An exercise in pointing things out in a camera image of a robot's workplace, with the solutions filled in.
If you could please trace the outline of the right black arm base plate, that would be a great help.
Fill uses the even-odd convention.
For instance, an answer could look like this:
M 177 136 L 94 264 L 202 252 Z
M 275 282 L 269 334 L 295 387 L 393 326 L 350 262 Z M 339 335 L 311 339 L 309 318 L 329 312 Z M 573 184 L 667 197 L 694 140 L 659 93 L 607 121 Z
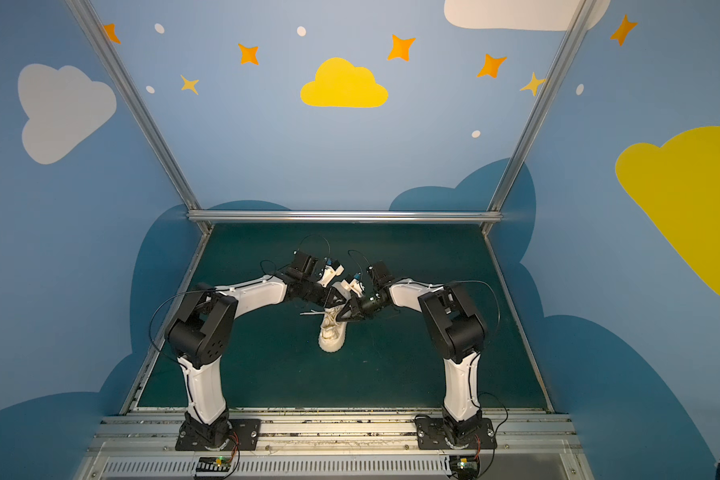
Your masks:
M 455 422 L 450 417 L 417 415 L 413 422 L 420 450 L 483 450 L 497 447 L 491 420 L 480 415 L 461 422 Z

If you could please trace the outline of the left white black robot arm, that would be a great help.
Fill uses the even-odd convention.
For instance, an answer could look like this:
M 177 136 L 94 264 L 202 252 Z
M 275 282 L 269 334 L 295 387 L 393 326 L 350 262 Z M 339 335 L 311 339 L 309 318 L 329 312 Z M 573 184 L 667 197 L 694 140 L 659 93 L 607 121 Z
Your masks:
M 344 280 L 328 283 L 283 273 L 230 286 L 198 284 L 181 301 L 165 333 L 182 369 L 188 399 L 175 449 L 233 448 L 237 430 L 229 419 L 220 365 L 237 318 L 293 298 L 333 312 L 356 293 Z

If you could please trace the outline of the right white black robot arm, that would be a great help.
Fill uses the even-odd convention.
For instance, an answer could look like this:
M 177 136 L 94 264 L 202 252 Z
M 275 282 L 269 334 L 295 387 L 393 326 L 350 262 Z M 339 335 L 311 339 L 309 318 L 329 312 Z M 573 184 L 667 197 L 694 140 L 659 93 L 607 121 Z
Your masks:
M 331 300 L 328 306 L 336 311 L 338 322 L 365 319 L 388 306 L 421 313 L 444 362 L 444 436 L 454 447 L 469 445 L 482 423 L 478 366 L 487 327 L 463 284 L 428 284 L 410 278 L 389 281 L 371 297 L 350 292 L 347 299 Z

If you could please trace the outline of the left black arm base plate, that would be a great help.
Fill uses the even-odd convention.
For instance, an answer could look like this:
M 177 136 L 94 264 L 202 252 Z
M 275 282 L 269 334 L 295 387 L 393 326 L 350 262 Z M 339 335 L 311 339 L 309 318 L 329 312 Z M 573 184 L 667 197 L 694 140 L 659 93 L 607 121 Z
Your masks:
M 204 424 L 187 416 L 180 426 L 176 451 L 253 451 L 261 428 L 260 419 L 228 419 L 221 417 Z

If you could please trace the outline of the white shoelace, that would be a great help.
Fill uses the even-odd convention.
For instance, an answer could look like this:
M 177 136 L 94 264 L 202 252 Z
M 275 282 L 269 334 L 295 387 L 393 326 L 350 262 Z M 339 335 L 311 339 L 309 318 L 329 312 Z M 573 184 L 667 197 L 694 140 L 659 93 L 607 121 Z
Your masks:
M 301 316 L 320 316 L 322 318 L 321 328 L 333 328 L 342 323 L 340 313 L 343 310 L 343 306 L 336 306 L 325 308 L 322 311 L 310 310 L 301 312 Z

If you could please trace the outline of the white knit sneaker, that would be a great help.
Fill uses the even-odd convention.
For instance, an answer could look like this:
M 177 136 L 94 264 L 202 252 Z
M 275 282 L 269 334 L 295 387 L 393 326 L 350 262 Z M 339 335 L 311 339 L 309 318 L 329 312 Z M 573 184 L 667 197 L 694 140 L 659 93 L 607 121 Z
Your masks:
M 327 353 L 339 351 L 345 343 L 346 323 L 339 321 L 342 309 L 342 306 L 336 306 L 324 311 L 318 344 Z

